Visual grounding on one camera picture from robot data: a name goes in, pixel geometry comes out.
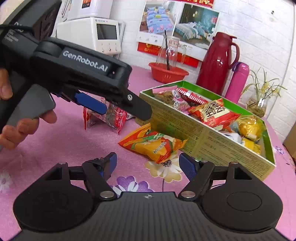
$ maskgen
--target white appliance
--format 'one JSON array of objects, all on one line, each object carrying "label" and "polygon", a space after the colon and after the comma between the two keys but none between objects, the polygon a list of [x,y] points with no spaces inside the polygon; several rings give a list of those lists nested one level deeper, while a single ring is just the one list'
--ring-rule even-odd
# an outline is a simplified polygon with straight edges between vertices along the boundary
[{"label": "white appliance", "polygon": [[72,0],[67,20],[96,17],[109,18],[113,0]]},{"label": "white appliance", "polygon": [[119,25],[116,20],[90,17],[65,21],[57,25],[56,36],[106,55],[121,53]]}]

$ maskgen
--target cardboard box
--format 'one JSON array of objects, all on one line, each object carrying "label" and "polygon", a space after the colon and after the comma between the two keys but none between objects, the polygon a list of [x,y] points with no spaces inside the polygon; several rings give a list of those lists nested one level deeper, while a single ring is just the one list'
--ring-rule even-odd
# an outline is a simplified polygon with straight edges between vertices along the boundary
[{"label": "cardboard box", "polygon": [[292,127],[283,144],[287,148],[291,157],[296,159],[296,123]]},{"label": "cardboard box", "polygon": [[[222,98],[184,80],[161,85],[161,87],[174,85],[187,88],[210,100]],[[229,162],[238,161],[261,180],[264,180],[275,168],[274,154],[267,131],[264,131],[260,140],[262,154],[266,157],[264,158],[196,119],[155,99],[152,89],[140,92],[140,97],[152,106],[152,117],[149,121],[137,119],[138,124],[144,125],[150,122],[153,130],[181,140],[188,139],[181,150],[196,160],[211,161],[218,166],[228,166]],[[236,113],[252,115],[252,113],[227,99],[224,99],[224,105]]]}]

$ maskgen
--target snack bag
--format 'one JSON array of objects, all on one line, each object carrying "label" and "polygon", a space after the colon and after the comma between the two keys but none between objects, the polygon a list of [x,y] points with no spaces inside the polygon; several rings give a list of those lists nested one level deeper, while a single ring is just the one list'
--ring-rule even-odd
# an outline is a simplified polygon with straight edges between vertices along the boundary
[{"label": "snack bag", "polygon": [[176,90],[177,86],[163,87],[153,89],[154,98],[168,104],[176,110],[186,112],[190,105],[181,98],[180,93]]},{"label": "snack bag", "polygon": [[153,131],[149,123],[131,132],[119,145],[161,163],[167,161],[174,151],[182,148],[186,141]]},{"label": "snack bag", "polygon": [[237,119],[239,133],[251,141],[258,141],[266,129],[262,120],[254,115],[245,115]]},{"label": "snack bag", "polygon": [[243,138],[241,144],[243,146],[245,146],[246,148],[252,150],[256,154],[261,155],[261,146],[254,143],[253,141],[251,141],[251,140],[249,140],[247,138]]},{"label": "snack bag", "polygon": [[195,106],[208,103],[208,101],[206,99],[204,99],[200,95],[198,95],[190,90],[187,90],[186,88],[177,87],[176,90],[179,91],[179,93],[181,94],[181,97],[185,101],[193,102],[193,103],[195,103]]},{"label": "snack bag", "polygon": [[127,112],[120,109],[119,107],[108,102],[104,97],[96,96],[96,99],[104,103],[107,106],[107,112],[104,115],[100,115],[92,110],[83,108],[83,118],[84,118],[84,129],[93,127],[101,120],[111,126],[113,129],[120,133],[124,122],[127,118]]},{"label": "snack bag", "polygon": [[226,109],[223,99],[213,100],[206,104],[191,107],[188,111],[201,122],[217,131],[228,129],[229,125],[240,116],[240,114]]}]

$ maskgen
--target human hand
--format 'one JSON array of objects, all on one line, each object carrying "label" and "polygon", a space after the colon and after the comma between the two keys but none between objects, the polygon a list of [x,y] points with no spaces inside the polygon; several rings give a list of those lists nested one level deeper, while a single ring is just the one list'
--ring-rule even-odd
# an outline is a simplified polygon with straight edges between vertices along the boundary
[{"label": "human hand", "polygon": [[[0,99],[8,100],[13,95],[9,83],[9,76],[6,69],[0,68]],[[41,116],[47,123],[55,123],[57,116],[53,110]],[[12,150],[20,144],[27,135],[34,134],[39,126],[39,118],[36,119],[22,119],[18,122],[17,126],[6,125],[0,134],[0,145]]]}]

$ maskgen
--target pink water bottle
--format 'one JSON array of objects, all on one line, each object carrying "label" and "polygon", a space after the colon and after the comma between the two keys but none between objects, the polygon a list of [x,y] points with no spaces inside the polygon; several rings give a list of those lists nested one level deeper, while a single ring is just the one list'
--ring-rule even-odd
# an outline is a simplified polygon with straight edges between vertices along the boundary
[{"label": "pink water bottle", "polygon": [[242,90],[244,89],[244,86],[247,82],[250,68],[245,63],[237,62],[233,66],[232,71],[234,71],[234,73],[226,92],[225,98],[237,104],[239,102]]}]

